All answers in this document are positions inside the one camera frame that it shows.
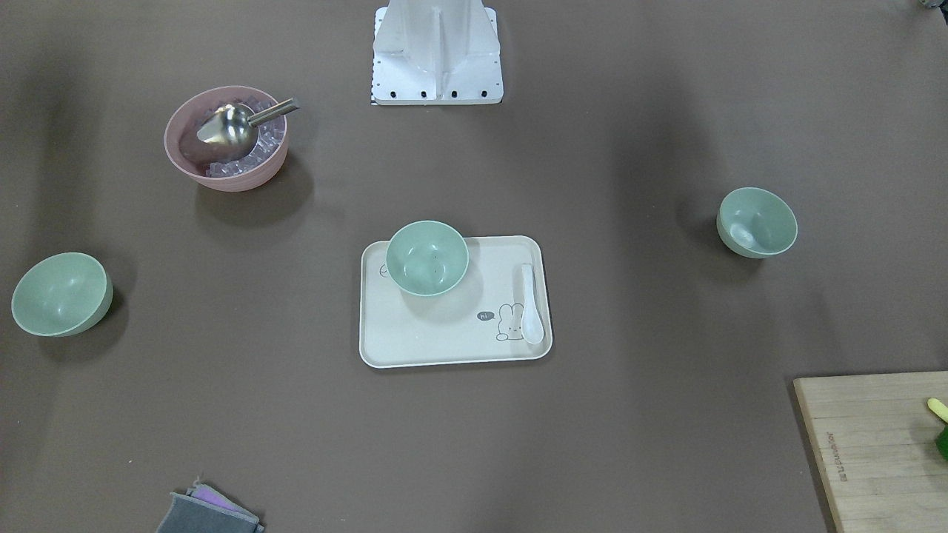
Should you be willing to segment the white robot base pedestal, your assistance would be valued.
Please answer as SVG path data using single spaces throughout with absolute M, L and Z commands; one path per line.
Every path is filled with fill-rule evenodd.
M 390 1 L 373 21 L 372 104 L 502 102 L 498 17 L 483 2 Z

